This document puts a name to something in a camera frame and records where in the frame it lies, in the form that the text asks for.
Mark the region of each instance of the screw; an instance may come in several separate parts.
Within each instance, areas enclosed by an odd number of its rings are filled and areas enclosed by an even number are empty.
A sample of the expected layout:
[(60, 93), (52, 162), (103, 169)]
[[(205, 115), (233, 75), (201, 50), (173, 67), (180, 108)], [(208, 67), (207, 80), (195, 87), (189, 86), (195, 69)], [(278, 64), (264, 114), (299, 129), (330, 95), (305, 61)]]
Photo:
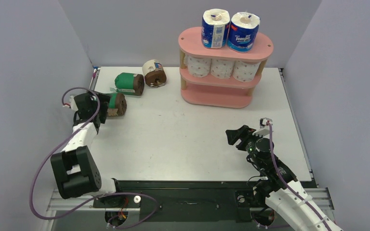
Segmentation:
[(141, 197), (140, 196), (135, 196), (134, 197), (134, 203), (138, 204), (138, 203), (140, 203), (140, 201), (141, 201)]
[(245, 202), (245, 197), (243, 195), (239, 195), (238, 196), (238, 201), (239, 201), (239, 203)]

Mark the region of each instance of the brown roll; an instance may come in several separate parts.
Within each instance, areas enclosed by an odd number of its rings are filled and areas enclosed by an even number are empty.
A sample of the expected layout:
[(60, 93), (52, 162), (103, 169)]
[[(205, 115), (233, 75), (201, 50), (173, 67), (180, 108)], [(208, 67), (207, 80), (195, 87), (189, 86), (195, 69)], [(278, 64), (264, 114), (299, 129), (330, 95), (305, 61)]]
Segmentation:
[(144, 91), (144, 76), (138, 74), (136, 77), (134, 77), (132, 86), (135, 90), (135, 95), (142, 95)]
[(127, 102), (122, 93), (113, 93), (107, 110), (108, 116), (122, 116), (127, 110)]

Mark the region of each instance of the white toilet paper roll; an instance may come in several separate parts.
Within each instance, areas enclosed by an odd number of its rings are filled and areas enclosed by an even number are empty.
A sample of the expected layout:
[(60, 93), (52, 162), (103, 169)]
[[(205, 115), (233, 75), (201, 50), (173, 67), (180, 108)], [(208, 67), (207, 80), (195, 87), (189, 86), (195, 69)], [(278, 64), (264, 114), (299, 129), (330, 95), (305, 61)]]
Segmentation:
[(188, 66), (188, 55), (187, 54), (185, 54), (184, 56), (184, 65)]
[(233, 68), (233, 77), (240, 82), (250, 82), (254, 79), (260, 63), (250, 64), (236, 61)]
[(205, 77), (211, 69), (211, 59), (188, 56), (188, 71), (195, 77)]
[(216, 78), (230, 78), (235, 61), (212, 59), (211, 74)]

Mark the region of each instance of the pink shelf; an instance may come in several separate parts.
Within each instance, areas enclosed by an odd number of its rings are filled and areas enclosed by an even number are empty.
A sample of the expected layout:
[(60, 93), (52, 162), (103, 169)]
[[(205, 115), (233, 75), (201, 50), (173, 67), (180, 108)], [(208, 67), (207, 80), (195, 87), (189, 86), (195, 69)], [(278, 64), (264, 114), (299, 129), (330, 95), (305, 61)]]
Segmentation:
[(201, 41), (201, 27), (192, 27), (183, 31), (179, 38), (179, 47), (185, 54), (194, 57), (221, 58), (257, 63), (266, 60), (273, 52), (273, 43), (266, 35), (257, 33), (253, 48), (246, 53), (239, 53), (227, 46), (219, 49), (205, 48)]
[(188, 103), (218, 107), (243, 108), (250, 104), (252, 97), (247, 89), (223, 88), (188, 83), (181, 90), (182, 98)]
[(262, 78), (261, 75), (257, 75), (254, 79), (250, 82), (240, 82), (237, 81), (235, 78), (230, 77), (228, 79), (220, 79), (216, 78), (213, 75), (209, 74), (205, 77), (199, 78), (191, 75), (188, 72), (188, 69), (179, 69), (179, 73), (181, 74), (182, 78), (184, 78), (188, 83), (199, 84), (199, 85), (208, 85), (208, 86), (217, 86), (217, 87), (228, 87), (228, 88), (241, 88), (241, 89), (249, 89), (256, 86), (260, 79)]

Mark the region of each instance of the white tabletop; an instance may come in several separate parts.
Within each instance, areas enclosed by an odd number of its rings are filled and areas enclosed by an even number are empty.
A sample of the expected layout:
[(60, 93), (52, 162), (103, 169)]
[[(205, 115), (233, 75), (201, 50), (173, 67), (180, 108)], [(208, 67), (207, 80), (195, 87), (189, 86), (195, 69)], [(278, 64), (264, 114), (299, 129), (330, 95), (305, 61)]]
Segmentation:
[[(100, 126), (90, 151), (102, 177), (118, 180), (245, 181), (258, 172), (247, 152), (227, 144), (225, 131), (242, 125), (274, 123), (276, 155), (301, 181), (311, 180), (296, 126), (277, 68), (265, 68), (243, 109), (193, 105), (180, 92), (178, 67), (165, 67), (167, 84), (145, 86), (142, 96), (126, 95), (127, 112)], [(141, 67), (101, 67), (95, 91), (110, 93), (121, 72)]]

